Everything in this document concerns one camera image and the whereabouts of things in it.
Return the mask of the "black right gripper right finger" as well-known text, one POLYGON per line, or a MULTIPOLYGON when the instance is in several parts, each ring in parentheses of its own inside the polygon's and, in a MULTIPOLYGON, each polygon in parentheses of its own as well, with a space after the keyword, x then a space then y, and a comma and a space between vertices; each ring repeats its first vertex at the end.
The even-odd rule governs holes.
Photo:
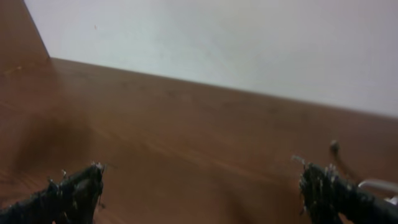
POLYGON ((303 165, 299 189, 303 211, 312 223, 341 223, 339 214, 359 224, 397 223, 397 205, 341 178, 332 166, 306 163, 299 156, 292 159, 303 165))

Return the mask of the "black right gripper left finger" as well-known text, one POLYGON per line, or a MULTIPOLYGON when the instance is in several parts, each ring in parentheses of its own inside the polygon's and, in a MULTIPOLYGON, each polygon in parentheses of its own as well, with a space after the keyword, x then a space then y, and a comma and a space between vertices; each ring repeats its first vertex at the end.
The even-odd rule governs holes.
POLYGON ((55 183, 29 198, 1 209, 2 224, 94 223, 94 213, 103 193, 104 166, 93 163, 86 169, 55 183))

